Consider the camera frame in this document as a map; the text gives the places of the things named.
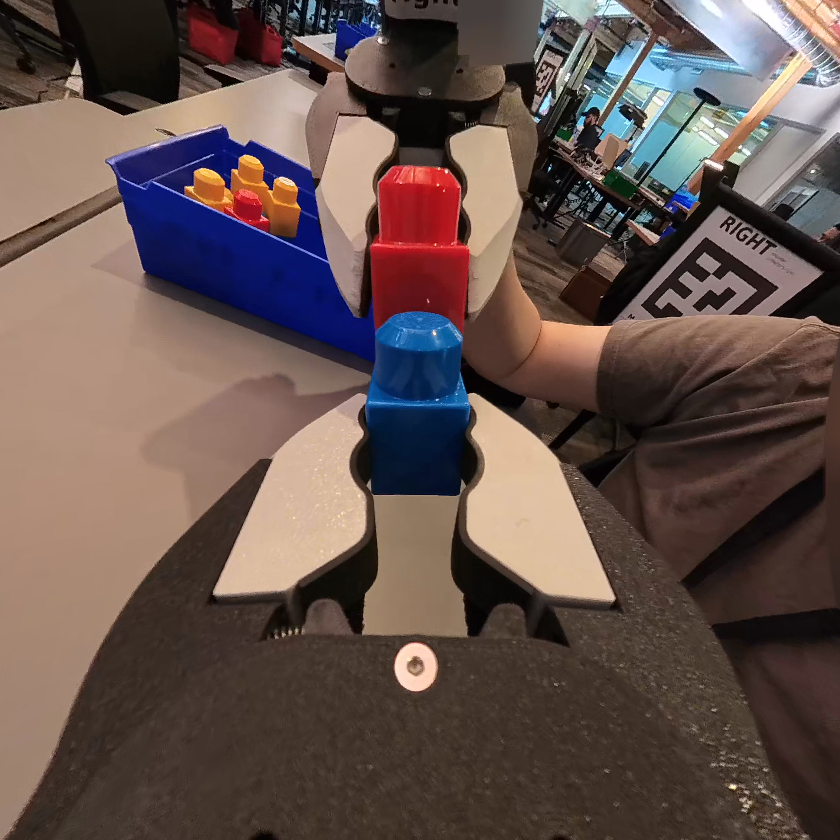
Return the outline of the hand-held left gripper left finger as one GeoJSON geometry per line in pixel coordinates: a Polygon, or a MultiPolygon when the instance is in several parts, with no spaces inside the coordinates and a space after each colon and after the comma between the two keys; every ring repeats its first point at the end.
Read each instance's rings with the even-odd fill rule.
{"type": "Polygon", "coordinates": [[[372,535],[372,498],[351,468],[365,396],[312,421],[273,455],[213,588],[218,601],[303,594],[372,535]]]}

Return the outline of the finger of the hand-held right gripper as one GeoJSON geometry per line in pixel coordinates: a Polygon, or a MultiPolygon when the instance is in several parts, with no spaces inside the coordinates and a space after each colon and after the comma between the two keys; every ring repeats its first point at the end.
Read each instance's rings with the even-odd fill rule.
{"type": "Polygon", "coordinates": [[[377,185],[396,159],[393,131],[369,117],[340,115],[317,187],[325,252],[341,297],[357,319],[370,306],[365,261],[371,246],[371,219],[377,185]]]}
{"type": "Polygon", "coordinates": [[[448,139],[448,158],[460,176],[469,228],[466,313],[476,316],[508,262],[522,199],[506,129],[477,125],[454,134],[448,139]]]}

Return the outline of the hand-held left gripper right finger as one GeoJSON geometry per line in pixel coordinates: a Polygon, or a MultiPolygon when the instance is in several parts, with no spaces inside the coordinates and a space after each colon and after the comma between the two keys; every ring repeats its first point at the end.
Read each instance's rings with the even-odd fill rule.
{"type": "Polygon", "coordinates": [[[471,394],[477,470],[461,497],[465,546],[549,604],[616,596],[556,455],[519,421],[471,394]]]}

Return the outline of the blue two-stud block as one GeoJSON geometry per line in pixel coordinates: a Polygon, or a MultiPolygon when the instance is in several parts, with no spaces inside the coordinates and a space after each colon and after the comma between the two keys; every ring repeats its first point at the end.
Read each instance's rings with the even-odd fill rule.
{"type": "Polygon", "coordinates": [[[373,494],[456,497],[470,416],[461,332],[439,314],[407,311],[374,338],[365,405],[373,494]]]}

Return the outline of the blue plastic bin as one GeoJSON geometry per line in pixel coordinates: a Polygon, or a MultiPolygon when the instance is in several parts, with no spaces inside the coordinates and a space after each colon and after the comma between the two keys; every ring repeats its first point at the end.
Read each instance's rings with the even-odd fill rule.
{"type": "Polygon", "coordinates": [[[336,286],[306,165],[255,141],[238,143],[222,125],[125,151],[107,163],[146,273],[373,361],[373,317],[355,318],[336,286]],[[294,239],[261,233],[184,194],[202,167],[229,182],[243,154],[265,166],[266,179],[286,176],[298,186],[294,239]]]}

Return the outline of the small blue bin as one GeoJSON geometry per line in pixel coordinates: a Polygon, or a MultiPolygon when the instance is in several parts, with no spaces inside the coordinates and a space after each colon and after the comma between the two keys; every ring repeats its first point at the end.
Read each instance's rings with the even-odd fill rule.
{"type": "Polygon", "coordinates": [[[348,52],[362,40],[374,37],[379,30],[366,23],[351,24],[345,19],[337,22],[335,30],[334,55],[337,60],[345,61],[348,52]]]}

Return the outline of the grey bin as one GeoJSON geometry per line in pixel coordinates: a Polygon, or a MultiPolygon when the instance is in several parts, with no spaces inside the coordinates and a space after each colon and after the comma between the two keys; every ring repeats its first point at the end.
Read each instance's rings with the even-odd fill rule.
{"type": "Polygon", "coordinates": [[[563,262],[582,268],[589,265],[611,241],[606,231],[576,218],[564,231],[555,251],[563,262]]]}

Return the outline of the small marker sign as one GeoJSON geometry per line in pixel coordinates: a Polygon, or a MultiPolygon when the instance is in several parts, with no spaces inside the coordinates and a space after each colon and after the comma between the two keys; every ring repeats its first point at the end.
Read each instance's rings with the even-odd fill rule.
{"type": "Polygon", "coordinates": [[[535,63],[535,92],[531,106],[531,113],[535,118],[546,113],[548,106],[545,102],[552,99],[564,63],[565,55],[551,46],[545,47],[535,63]]]}

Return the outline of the cardboard box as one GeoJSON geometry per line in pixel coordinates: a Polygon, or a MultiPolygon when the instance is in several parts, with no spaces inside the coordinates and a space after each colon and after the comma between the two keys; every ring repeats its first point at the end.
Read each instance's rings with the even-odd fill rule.
{"type": "Polygon", "coordinates": [[[613,279],[593,266],[579,268],[560,294],[565,305],[583,319],[594,322],[605,294],[610,290],[613,279]]]}

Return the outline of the red bag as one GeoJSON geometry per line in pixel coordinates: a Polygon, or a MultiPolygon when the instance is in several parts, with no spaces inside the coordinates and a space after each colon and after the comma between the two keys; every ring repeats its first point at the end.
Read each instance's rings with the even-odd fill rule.
{"type": "Polygon", "coordinates": [[[187,45],[192,52],[219,65],[235,59],[238,29],[219,23],[213,12],[197,3],[187,5],[185,21],[187,45]]]}
{"type": "Polygon", "coordinates": [[[251,2],[241,7],[236,17],[236,54],[266,67],[281,67],[284,42],[277,27],[270,22],[270,5],[251,2]]]}

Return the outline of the person's brown shirt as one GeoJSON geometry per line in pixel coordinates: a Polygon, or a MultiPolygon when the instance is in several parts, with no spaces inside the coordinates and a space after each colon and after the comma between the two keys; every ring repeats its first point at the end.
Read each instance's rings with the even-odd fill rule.
{"type": "Polygon", "coordinates": [[[837,348],[817,318],[624,321],[596,383],[601,413],[637,439],[601,492],[704,613],[810,838],[838,838],[837,348]]]}

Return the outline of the black floor lamp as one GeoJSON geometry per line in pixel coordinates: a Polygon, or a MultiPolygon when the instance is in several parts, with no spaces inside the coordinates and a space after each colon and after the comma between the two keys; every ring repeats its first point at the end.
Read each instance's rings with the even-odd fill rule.
{"type": "Polygon", "coordinates": [[[633,157],[639,185],[661,196],[676,193],[719,146],[712,117],[720,104],[698,87],[673,93],[633,157]]]}

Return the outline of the framed marker sign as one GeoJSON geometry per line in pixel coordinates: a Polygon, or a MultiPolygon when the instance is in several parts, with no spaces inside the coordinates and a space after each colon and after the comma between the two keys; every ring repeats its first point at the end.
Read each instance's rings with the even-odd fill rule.
{"type": "Polygon", "coordinates": [[[735,168],[704,164],[692,214],[628,259],[596,325],[716,314],[838,324],[838,252],[735,192],[735,168]]]}

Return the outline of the black office chair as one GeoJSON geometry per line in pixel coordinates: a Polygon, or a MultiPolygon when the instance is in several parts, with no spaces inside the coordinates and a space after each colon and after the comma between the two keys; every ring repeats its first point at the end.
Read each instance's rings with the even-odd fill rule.
{"type": "Polygon", "coordinates": [[[54,1],[76,52],[84,99],[126,114],[174,102],[181,86],[172,1],[54,1]]]}

